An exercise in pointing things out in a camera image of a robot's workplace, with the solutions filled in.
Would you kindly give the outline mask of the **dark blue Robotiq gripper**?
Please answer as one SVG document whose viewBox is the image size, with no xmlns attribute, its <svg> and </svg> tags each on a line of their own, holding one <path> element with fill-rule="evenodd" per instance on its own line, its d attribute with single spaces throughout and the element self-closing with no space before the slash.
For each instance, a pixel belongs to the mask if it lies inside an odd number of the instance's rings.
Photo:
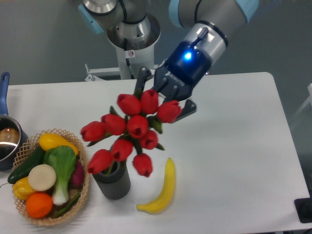
<svg viewBox="0 0 312 234">
<path fill-rule="evenodd" d="M 192 91 L 211 67 L 211 60 L 188 41 L 181 42 L 165 63 L 155 70 L 154 90 L 165 96 L 166 101 L 182 101 Z M 143 91 L 145 83 L 152 78 L 151 70 L 145 66 L 139 69 L 134 93 Z M 187 99 L 181 113 L 174 122 L 182 120 L 197 111 L 197 105 Z"/>
</svg>

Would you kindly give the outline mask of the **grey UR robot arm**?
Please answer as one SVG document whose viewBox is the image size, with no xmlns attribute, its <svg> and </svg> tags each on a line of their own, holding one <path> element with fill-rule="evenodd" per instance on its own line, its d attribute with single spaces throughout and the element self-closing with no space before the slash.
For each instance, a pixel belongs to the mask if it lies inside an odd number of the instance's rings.
<svg viewBox="0 0 312 234">
<path fill-rule="evenodd" d="M 153 89 L 165 101 L 185 101 L 178 116 L 196 111 L 190 100 L 193 89 L 219 59 L 231 34 L 248 23 L 256 0 L 173 0 L 171 22 L 188 34 L 172 54 L 154 67 L 154 45 L 160 37 L 158 20 L 146 10 L 144 0 L 85 0 L 78 6 L 81 18 L 95 34 L 105 32 L 115 47 L 122 79 L 135 79 L 142 91 L 152 79 Z"/>
</svg>

